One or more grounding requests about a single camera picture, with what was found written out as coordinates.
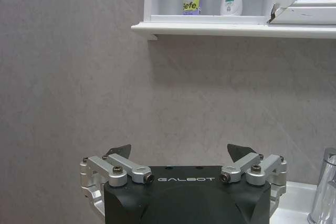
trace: screw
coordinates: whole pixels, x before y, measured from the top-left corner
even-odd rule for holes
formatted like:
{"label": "screw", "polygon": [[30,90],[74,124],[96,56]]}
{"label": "screw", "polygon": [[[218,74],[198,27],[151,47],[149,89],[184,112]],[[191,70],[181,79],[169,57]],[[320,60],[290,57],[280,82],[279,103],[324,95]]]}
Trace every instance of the screw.
{"label": "screw", "polygon": [[229,173],[223,173],[221,174],[220,179],[224,184],[228,184],[231,180],[231,176]]}
{"label": "screw", "polygon": [[114,166],[113,170],[112,170],[112,172],[114,174],[122,174],[122,171],[123,171],[123,169],[122,169],[122,167],[120,165]]}
{"label": "screw", "polygon": [[261,173],[261,166],[260,165],[253,165],[253,166],[251,166],[251,172],[253,172],[253,173]]}
{"label": "screw", "polygon": [[154,181],[154,175],[153,174],[146,174],[144,177],[143,177],[143,181],[145,184],[150,184]]}

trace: white sink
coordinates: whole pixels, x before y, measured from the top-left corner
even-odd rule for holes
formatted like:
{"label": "white sink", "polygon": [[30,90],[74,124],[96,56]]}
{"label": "white sink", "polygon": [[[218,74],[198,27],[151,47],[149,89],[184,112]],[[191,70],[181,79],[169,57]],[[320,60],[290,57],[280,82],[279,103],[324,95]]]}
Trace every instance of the white sink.
{"label": "white sink", "polygon": [[280,197],[279,207],[270,224],[307,224],[315,191],[314,185],[287,182],[287,192]]}

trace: chrome tap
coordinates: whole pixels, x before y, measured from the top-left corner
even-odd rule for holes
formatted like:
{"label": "chrome tap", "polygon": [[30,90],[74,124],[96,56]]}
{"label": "chrome tap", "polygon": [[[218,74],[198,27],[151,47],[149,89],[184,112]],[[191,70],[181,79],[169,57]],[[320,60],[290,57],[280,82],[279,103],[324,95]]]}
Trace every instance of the chrome tap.
{"label": "chrome tap", "polygon": [[310,224],[336,224],[335,211],[336,149],[327,148],[324,152],[319,183],[308,222]]}

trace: marble-pattern wall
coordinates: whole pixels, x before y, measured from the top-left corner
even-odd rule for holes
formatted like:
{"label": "marble-pattern wall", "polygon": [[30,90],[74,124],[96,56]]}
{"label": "marble-pattern wall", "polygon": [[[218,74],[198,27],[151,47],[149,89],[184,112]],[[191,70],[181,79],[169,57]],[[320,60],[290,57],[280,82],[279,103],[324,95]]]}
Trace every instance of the marble-pattern wall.
{"label": "marble-pattern wall", "polygon": [[83,156],[221,165],[227,143],[316,183],[336,146],[335,40],[160,36],[143,0],[0,0],[0,223],[99,223]]}

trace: silver bracket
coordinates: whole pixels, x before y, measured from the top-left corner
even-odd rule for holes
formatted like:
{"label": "silver bracket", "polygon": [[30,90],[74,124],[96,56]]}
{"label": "silver bracket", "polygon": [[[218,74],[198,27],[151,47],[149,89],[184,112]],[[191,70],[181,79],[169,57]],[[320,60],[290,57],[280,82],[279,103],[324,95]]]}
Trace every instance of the silver bracket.
{"label": "silver bracket", "polygon": [[235,183],[241,180],[241,176],[251,166],[260,163],[260,157],[257,153],[249,153],[236,161],[233,165],[222,167],[222,180],[226,183]]}
{"label": "silver bracket", "polygon": [[266,183],[266,179],[271,174],[276,174],[276,169],[281,165],[281,157],[270,155],[260,164],[260,171],[253,171],[249,168],[246,171],[246,181],[254,186],[262,186]]}
{"label": "silver bracket", "polygon": [[148,166],[138,165],[118,154],[109,155],[107,162],[114,166],[121,166],[135,183],[148,184],[154,180],[154,175]]}
{"label": "silver bracket", "polygon": [[262,186],[266,181],[270,182],[270,216],[272,216],[279,206],[280,196],[286,193],[286,160],[277,155],[270,155],[267,159],[262,161],[259,154],[250,153],[231,166],[223,166],[221,178],[226,184],[239,182],[242,174],[245,172],[246,180],[251,185]]}
{"label": "silver bracket", "polygon": [[110,186],[119,187],[127,183],[125,171],[114,174],[113,166],[97,156],[85,158],[80,163],[80,184],[85,197],[94,212],[104,221],[105,208],[103,186],[106,182]]}

